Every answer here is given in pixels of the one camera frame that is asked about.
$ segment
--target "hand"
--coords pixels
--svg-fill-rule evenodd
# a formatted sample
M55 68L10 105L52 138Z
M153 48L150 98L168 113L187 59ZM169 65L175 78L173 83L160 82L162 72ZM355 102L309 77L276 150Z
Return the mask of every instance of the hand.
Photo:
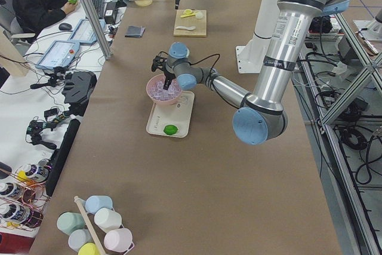
M76 10L77 5L78 5L78 1L76 4L71 4L71 3L67 2L67 3L65 3L62 10L65 12L66 15L68 15L69 13Z

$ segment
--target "brown table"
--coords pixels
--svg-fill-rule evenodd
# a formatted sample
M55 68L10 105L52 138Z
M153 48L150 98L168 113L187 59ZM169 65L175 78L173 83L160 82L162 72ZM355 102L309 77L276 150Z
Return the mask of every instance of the brown table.
M132 255L341 254L292 87L284 97L287 131L259 146L235 137L235 110L203 86L194 90L187 137L146 132L152 59L175 41L188 45L192 62L220 53L219 72L253 89L257 76L237 73L235 47L252 37L259 6L260 0L181 0L182 8L207 10L208 36L174 38L174 0L131 4L31 255L73 254L56 221L77 212L75 195L113 199L133 232ZM124 38L129 24L146 27L141 39Z

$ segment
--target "bottle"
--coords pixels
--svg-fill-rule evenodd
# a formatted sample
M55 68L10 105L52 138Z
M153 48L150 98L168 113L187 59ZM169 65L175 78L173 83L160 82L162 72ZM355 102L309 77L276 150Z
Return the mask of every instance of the bottle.
M18 204L0 205L0 216L8 222L24 225L28 228L36 228L41 225L44 216L36 210Z
M35 193L17 183L2 182L0 183L0 197L29 204L35 199Z
M37 183L46 181L49 175L49 171L45 167L40 167L35 164L26 164L22 170L25 171L25 175L28 179L32 179Z

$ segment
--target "bowl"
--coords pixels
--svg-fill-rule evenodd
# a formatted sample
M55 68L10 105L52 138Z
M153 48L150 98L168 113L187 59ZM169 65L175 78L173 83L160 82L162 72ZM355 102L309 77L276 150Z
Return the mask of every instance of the bowl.
M182 92L176 79L173 79L168 91L163 90L165 78L164 74L156 75L146 85L147 95L157 105L173 105L177 103Z

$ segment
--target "keyboard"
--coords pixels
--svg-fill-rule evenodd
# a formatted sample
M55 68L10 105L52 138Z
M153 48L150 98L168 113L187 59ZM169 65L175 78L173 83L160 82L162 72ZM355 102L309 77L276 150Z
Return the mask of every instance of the keyboard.
M103 19L103 13L104 13L104 7L105 7L104 0L91 0L91 2L93 2L98 18Z

